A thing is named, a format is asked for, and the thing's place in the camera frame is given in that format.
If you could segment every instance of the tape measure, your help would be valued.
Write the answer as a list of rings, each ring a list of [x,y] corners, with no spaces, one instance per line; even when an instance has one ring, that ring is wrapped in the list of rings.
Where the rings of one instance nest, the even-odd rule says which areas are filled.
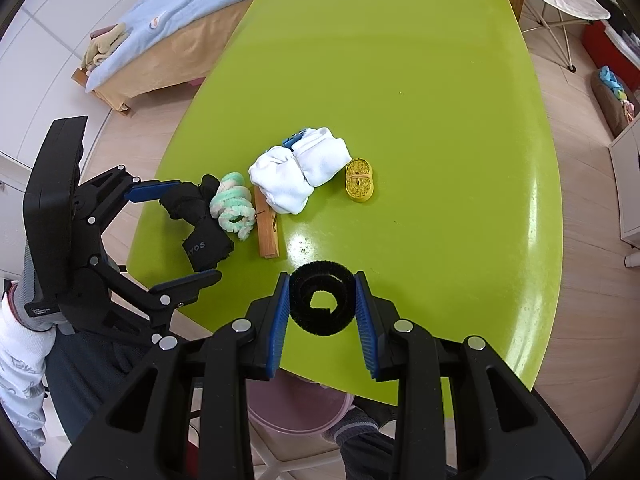
[[[373,195],[373,169],[363,158],[354,158],[345,169],[347,195],[356,202],[365,202]]]

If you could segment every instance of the wooden block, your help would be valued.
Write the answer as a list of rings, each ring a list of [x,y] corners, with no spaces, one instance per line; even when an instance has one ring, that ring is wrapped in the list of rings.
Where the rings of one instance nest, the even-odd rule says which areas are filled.
[[[267,204],[260,188],[254,186],[255,216],[258,223],[258,243],[260,244],[260,256],[263,258],[276,258],[280,256],[278,246],[278,225],[276,224],[276,212]]]
[[[89,81],[89,76],[83,70],[76,68],[76,70],[71,75],[71,79],[78,83],[82,88],[85,88],[86,82]]]

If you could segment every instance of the folded white cloth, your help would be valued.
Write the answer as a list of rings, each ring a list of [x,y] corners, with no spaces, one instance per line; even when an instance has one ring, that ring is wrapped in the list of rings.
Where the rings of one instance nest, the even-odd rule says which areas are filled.
[[[293,153],[284,146],[274,146],[259,156],[249,168],[249,179],[260,187],[267,204],[280,214],[297,215],[314,192]]]
[[[329,128],[307,128],[291,148],[306,181],[313,187],[329,182],[351,161],[344,140],[335,139]]]

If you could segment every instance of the person's arm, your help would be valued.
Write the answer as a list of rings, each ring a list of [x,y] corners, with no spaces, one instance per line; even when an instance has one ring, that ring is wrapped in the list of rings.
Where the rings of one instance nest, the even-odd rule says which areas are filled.
[[[15,285],[0,306],[0,403],[20,437],[39,458],[45,442],[42,377],[56,329],[53,326],[36,332],[21,325],[10,304],[14,290]]]

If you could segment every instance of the folded towel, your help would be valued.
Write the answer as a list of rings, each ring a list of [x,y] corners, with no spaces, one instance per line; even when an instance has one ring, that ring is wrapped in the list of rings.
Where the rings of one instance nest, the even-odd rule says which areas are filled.
[[[113,27],[109,32],[105,34],[101,34],[96,38],[93,38],[89,42],[89,46],[87,47],[86,52],[84,53],[84,57],[82,58],[82,63],[80,64],[80,68],[85,69],[90,64],[94,63],[94,58],[98,54],[107,54],[107,57],[113,54],[116,48],[127,39],[128,34],[125,33],[126,25],[124,23],[119,23],[115,27]]]
[[[276,213],[297,215],[314,189],[305,180],[290,149],[274,146],[249,168],[249,179],[259,186]]]
[[[344,140],[335,139],[329,128],[308,128],[292,150],[306,181],[313,187],[329,182],[351,161]]]

